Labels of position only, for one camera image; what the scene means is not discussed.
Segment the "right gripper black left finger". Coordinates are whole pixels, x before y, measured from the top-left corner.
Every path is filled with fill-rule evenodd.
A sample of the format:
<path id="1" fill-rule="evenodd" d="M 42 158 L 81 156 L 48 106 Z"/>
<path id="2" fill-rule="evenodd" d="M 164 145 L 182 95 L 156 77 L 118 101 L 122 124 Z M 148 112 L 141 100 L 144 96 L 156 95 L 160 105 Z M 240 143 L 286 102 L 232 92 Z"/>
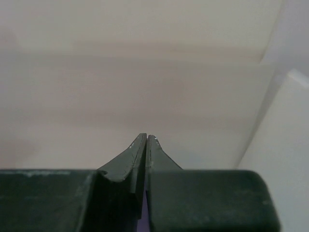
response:
<path id="1" fill-rule="evenodd" d="M 147 135 L 94 170 L 0 172 L 3 232 L 134 232 L 142 216 Z"/>

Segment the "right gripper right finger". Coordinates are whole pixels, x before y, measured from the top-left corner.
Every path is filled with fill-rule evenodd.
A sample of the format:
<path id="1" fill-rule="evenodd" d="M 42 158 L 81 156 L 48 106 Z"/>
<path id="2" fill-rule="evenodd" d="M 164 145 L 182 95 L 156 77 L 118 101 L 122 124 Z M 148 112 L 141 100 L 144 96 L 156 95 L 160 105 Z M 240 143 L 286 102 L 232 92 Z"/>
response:
<path id="1" fill-rule="evenodd" d="M 262 177 L 249 170 L 181 168 L 150 135 L 146 195 L 153 232 L 279 232 Z"/>

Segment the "lilac t shirt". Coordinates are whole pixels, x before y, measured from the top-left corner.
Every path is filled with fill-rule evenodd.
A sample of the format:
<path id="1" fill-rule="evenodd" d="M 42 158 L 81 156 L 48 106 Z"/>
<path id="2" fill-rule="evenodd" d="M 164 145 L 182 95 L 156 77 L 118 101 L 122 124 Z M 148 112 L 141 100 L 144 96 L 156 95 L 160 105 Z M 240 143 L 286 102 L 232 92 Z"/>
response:
<path id="1" fill-rule="evenodd" d="M 137 223 L 137 232 L 151 232 L 150 209 L 151 209 L 150 195 L 149 191 L 145 189 L 143 194 L 141 218 L 138 220 Z"/>

